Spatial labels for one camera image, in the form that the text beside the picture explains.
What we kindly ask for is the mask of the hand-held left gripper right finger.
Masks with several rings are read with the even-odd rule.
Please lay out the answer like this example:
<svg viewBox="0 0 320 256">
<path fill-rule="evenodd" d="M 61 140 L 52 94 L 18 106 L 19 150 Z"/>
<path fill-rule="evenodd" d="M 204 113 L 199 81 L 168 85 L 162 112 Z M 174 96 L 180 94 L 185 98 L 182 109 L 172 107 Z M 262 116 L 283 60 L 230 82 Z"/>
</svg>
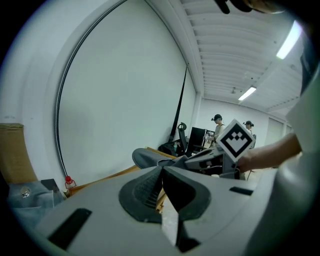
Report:
<svg viewBox="0 0 320 256">
<path fill-rule="evenodd" d="M 256 184 L 163 168 L 163 188 L 177 212 L 174 245 L 165 256 L 244 256 L 256 221 L 245 224 Z"/>
</svg>

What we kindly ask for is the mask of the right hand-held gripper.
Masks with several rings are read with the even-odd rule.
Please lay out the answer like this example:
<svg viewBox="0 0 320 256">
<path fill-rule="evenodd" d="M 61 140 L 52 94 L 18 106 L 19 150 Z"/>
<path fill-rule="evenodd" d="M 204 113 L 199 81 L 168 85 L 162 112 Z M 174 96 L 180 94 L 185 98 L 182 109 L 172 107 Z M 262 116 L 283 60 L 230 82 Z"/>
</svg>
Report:
<svg viewBox="0 0 320 256">
<path fill-rule="evenodd" d="M 256 139 L 236 119 L 216 139 L 215 146 L 205 149 L 184 162 L 189 170 L 198 170 L 207 175 L 239 179 L 239 159 L 255 144 Z"/>
</svg>

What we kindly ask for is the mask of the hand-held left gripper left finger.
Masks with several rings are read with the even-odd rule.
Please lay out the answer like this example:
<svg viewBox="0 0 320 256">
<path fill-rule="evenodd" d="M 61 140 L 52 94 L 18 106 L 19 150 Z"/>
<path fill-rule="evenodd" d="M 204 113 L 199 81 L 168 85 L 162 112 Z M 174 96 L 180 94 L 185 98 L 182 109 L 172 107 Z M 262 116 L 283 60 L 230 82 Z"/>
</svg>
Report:
<svg viewBox="0 0 320 256">
<path fill-rule="evenodd" d="M 150 169 L 141 169 L 102 180 L 82 189 L 56 206 L 37 225 L 43 236 L 41 247 L 50 256 L 179 256 L 158 223 L 139 222 L 119 202 L 121 187 Z M 49 236 L 76 210 L 92 213 L 67 250 L 48 240 Z"/>
</svg>

